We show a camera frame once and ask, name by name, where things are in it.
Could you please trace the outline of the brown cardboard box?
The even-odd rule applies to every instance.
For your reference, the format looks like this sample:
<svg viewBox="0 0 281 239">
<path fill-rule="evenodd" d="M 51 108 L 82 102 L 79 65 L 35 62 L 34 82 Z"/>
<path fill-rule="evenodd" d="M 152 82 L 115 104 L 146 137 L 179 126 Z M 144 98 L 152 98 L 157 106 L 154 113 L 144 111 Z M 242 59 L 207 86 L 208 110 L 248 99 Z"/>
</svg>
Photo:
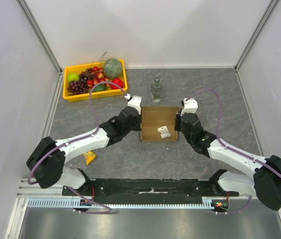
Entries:
<svg viewBox="0 0 281 239">
<path fill-rule="evenodd" d="M 176 142 L 178 132 L 175 131 L 175 117 L 179 107 L 141 107 L 142 122 L 140 139 L 142 142 Z M 171 137 L 161 139 L 157 128 L 166 125 Z"/>
</svg>

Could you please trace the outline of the small white packet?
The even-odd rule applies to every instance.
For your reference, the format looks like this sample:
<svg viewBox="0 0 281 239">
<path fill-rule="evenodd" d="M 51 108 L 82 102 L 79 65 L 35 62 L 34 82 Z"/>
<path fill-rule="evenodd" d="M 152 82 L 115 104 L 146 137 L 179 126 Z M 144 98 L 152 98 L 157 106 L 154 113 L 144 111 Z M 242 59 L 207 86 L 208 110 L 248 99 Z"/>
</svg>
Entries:
<svg viewBox="0 0 281 239">
<path fill-rule="evenodd" d="M 166 125 L 157 128 L 157 131 L 160 133 L 161 139 L 171 137 L 171 133 L 169 132 L 168 127 Z"/>
</svg>

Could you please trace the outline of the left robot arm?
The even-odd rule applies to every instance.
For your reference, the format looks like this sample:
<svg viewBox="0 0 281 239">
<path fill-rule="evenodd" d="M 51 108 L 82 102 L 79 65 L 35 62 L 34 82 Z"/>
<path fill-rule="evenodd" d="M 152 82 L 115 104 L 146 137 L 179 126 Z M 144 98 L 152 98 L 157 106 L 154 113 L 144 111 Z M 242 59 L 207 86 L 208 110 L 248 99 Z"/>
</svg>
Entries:
<svg viewBox="0 0 281 239">
<path fill-rule="evenodd" d="M 118 116 L 110 118 L 99 127 L 75 137 L 53 140 L 43 138 L 26 162 L 30 170 L 28 184 L 38 184 L 46 189 L 55 184 L 69 186 L 80 196 L 90 191 L 90 183 L 82 170 L 65 166 L 73 158 L 99 148 L 116 144 L 131 131 L 139 131 L 141 111 L 126 106 Z"/>
</svg>

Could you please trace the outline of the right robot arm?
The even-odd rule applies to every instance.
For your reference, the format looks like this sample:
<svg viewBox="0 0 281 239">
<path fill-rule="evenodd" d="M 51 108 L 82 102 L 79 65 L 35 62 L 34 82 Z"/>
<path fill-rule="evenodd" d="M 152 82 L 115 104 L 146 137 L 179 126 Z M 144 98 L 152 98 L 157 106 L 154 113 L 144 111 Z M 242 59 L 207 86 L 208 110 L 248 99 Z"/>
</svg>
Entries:
<svg viewBox="0 0 281 239">
<path fill-rule="evenodd" d="M 209 183 L 210 193 L 220 196 L 225 191 L 257 197 L 267 208 L 281 208 L 281 158 L 269 158 L 240 150 L 206 131 L 193 113 L 176 113 L 175 130 L 180 131 L 192 149 L 208 158 L 224 162 L 242 172 L 222 170 Z"/>
</svg>

